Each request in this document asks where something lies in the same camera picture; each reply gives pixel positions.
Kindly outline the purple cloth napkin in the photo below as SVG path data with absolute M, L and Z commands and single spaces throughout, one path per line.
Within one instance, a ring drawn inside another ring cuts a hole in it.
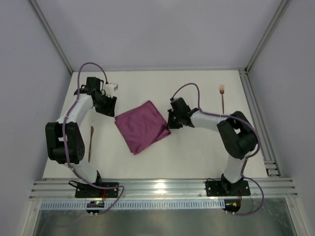
M 116 116 L 115 125 L 134 155 L 171 134 L 166 120 L 150 100 Z

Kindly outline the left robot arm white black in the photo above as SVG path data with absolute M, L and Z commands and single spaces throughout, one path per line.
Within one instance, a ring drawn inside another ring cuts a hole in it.
M 118 85 L 88 77 L 84 85 L 78 85 L 74 102 L 56 122 L 45 126 L 47 152 L 50 160 L 68 167 L 83 184 L 102 186 L 100 173 L 84 160 L 86 148 L 80 125 L 92 109 L 99 114 L 114 117 Z

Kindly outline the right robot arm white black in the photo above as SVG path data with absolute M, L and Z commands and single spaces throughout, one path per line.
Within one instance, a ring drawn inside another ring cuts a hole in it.
M 169 129 L 183 126 L 205 128 L 218 132 L 228 153 L 226 168 L 220 178 L 220 188 L 226 195 L 234 195 L 244 181 L 247 159 L 258 150 L 258 134 L 242 112 L 231 115 L 209 114 L 200 108 L 191 109 L 183 98 L 171 98 L 168 110 Z

